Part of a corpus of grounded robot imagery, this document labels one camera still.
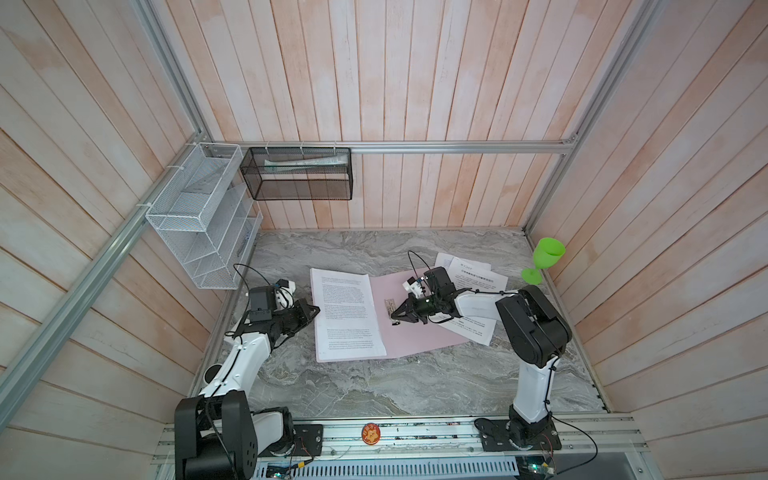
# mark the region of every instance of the marble tabletop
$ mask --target marble tabletop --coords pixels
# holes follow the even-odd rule
[[[270,281],[293,280],[296,295],[311,301],[310,268],[386,275],[410,269],[407,250],[430,266],[438,252],[488,262],[509,277],[508,289],[524,286],[520,272],[531,266],[523,234],[505,228],[265,232],[257,238],[250,264]],[[263,283],[254,272],[247,280],[252,286]],[[245,305],[243,294],[233,323]],[[297,418],[507,415],[518,364],[500,323],[490,346],[468,342],[400,359],[331,363],[315,361],[314,328],[309,327],[272,353],[248,396],[254,408],[287,406]],[[602,411],[573,342],[553,383],[554,412]]]

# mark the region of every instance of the green goblet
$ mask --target green goblet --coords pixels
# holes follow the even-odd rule
[[[565,245],[554,238],[544,237],[538,241],[533,251],[533,264],[536,268],[526,268],[520,275],[531,285],[538,285],[543,280],[539,270],[555,265],[563,255]]]

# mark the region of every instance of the wooden wall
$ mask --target wooden wall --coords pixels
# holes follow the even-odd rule
[[[130,2],[0,2],[0,369],[193,133]],[[0,434],[3,478],[140,478],[221,306],[147,232]]]
[[[533,230],[665,478],[768,475],[767,25],[671,2]]]
[[[633,0],[154,0],[214,138],[569,137]],[[355,157],[350,202],[270,201],[265,228],[525,223],[558,156]]]

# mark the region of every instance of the red round sticker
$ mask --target red round sticker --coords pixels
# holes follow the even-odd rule
[[[369,423],[362,428],[362,440],[368,445],[375,445],[382,438],[382,431],[375,423]]]

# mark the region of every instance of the black mesh basket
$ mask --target black mesh basket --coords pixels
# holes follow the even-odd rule
[[[240,172],[254,200],[352,200],[349,148],[251,147]]]

